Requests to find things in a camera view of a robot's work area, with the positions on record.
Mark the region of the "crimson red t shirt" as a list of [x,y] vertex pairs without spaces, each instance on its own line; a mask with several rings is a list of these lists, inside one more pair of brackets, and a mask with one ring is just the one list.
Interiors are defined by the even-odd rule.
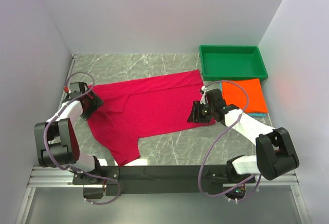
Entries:
[[87,123],[93,137],[119,166],[140,157],[139,138],[179,132],[200,125],[187,121],[201,99],[199,70],[97,85],[103,101]]

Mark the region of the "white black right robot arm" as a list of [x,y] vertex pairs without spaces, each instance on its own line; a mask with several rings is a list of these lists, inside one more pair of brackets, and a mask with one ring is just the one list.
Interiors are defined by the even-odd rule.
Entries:
[[267,180],[276,179],[299,167],[300,162],[289,132],[265,125],[246,114],[234,104],[228,105],[219,89],[201,89],[202,98],[194,101],[187,121],[208,124],[219,122],[233,129],[255,147],[253,156],[238,156],[227,161],[229,177],[260,174]]

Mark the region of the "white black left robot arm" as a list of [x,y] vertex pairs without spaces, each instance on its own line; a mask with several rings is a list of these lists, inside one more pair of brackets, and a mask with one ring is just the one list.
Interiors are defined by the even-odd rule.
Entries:
[[66,97],[58,112],[46,122],[34,126],[38,163],[56,168],[51,156],[61,167],[74,173],[87,184],[99,184],[102,169],[96,156],[80,151],[74,131],[78,118],[87,121],[103,101],[84,82],[73,82],[65,88]]

